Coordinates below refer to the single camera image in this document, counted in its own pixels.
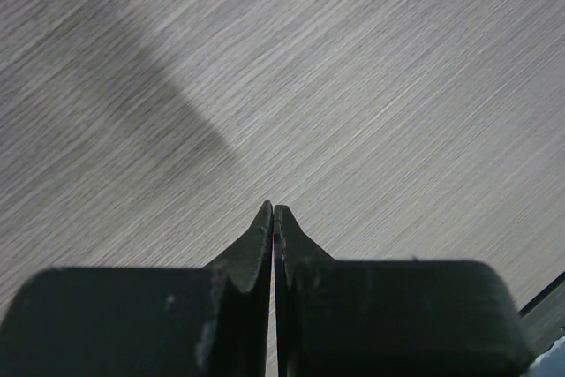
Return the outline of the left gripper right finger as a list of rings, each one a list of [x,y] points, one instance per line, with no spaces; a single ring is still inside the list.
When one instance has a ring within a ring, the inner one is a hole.
[[[275,208],[282,376],[519,376],[534,359],[509,290],[475,260],[337,260]]]

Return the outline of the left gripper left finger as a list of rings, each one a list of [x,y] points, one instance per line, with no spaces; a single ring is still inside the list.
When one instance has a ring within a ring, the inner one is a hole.
[[[273,208],[201,268],[49,268],[1,324],[4,376],[261,376]]]

